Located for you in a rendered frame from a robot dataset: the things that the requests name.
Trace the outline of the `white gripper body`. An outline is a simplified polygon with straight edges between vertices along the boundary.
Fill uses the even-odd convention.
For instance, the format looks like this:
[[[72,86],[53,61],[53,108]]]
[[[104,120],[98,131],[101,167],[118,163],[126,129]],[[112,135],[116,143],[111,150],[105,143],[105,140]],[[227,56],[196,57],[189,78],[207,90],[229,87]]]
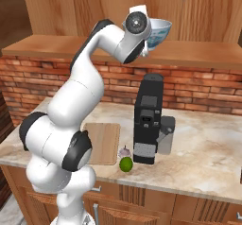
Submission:
[[[130,13],[136,12],[136,11],[140,11],[142,13],[144,13],[145,15],[147,15],[147,6],[146,5],[139,5],[139,6],[134,6],[130,8]]]

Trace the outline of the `white and blue bowl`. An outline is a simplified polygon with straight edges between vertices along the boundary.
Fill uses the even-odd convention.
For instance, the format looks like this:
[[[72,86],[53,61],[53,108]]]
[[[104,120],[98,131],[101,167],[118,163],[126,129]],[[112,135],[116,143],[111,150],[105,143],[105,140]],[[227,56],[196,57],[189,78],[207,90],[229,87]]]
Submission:
[[[167,37],[172,23],[163,19],[150,19],[151,22],[151,34],[147,39],[148,50],[154,50],[160,43],[162,43]]]

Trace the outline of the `wooden cutting board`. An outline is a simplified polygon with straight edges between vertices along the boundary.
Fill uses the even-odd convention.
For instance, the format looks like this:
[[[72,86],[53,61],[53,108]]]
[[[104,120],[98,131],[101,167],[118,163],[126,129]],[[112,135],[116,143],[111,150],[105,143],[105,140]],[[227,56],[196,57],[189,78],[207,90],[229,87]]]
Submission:
[[[112,123],[86,123],[84,128],[88,131],[93,146],[89,164],[116,164],[120,125]]]

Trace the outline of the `garlic bulb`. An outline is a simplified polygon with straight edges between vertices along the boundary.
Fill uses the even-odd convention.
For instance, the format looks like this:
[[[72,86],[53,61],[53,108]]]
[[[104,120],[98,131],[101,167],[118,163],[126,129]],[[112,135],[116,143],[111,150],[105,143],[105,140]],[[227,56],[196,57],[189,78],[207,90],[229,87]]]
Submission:
[[[126,148],[126,147],[123,147],[119,150],[118,152],[118,156],[120,158],[124,158],[124,157],[130,157],[131,154],[130,154],[130,151]]]

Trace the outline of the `green lime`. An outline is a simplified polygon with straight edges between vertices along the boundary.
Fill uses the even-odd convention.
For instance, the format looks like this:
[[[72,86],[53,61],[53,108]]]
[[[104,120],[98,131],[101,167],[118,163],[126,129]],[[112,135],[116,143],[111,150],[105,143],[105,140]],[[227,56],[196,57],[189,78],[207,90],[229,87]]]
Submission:
[[[119,167],[123,172],[130,172],[133,167],[131,157],[123,157],[119,163]]]

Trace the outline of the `wooden base cabinet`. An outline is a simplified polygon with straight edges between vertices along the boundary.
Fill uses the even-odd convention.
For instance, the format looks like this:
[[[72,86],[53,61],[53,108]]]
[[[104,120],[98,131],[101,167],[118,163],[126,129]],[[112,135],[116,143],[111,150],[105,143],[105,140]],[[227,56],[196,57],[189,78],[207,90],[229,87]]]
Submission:
[[[99,225],[242,225],[242,205],[188,197],[110,182],[83,196]],[[58,215],[56,197],[33,191],[21,167],[0,165],[0,207],[15,195],[26,225],[49,225]]]

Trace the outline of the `wooden cabinet door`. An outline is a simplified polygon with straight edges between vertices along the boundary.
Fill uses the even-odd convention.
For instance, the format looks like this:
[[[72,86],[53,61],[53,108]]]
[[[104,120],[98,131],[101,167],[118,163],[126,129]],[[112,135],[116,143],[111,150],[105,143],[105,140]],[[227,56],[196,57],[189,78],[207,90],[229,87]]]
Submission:
[[[95,218],[94,203],[98,204],[99,225],[170,225],[171,215],[150,211],[134,205],[85,199],[85,208]]]

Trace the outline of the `black coffee machine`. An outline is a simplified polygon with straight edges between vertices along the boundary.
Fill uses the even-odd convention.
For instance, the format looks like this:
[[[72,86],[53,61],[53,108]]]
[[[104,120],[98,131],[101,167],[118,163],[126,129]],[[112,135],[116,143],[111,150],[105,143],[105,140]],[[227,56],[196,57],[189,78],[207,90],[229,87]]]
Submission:
[[[145,74],[134,105],[133,161],[154,164],[155,154],[171,152],[176,120],[162,115],[164,77]]]

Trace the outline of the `wooden drawer front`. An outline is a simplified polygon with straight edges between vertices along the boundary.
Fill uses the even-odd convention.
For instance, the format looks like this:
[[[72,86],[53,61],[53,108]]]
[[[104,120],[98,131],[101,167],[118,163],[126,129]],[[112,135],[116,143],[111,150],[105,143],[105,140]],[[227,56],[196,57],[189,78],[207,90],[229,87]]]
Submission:
[[[242,204],[177,195],[171,225],[242,225]]]
[[[97,181],[95,187],[98,188],[99,186],[102,187],[101,192],[96,193],[104,195],[107,198],[122,200],[130,204],[145,207],[148,210],[172,214],[176,198],[175,194],[124,184]]]

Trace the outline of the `wooden wall cabinet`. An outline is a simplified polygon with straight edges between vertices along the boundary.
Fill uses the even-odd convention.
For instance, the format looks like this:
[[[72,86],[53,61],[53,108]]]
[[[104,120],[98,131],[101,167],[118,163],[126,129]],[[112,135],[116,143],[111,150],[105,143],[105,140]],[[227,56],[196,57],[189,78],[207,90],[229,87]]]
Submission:
[[[166,19],[167,39],[141,63],[242,70],[242,0],[25,0],[32,34],[6,55],[70,59],[97,21],[122,24],[129,9]]]

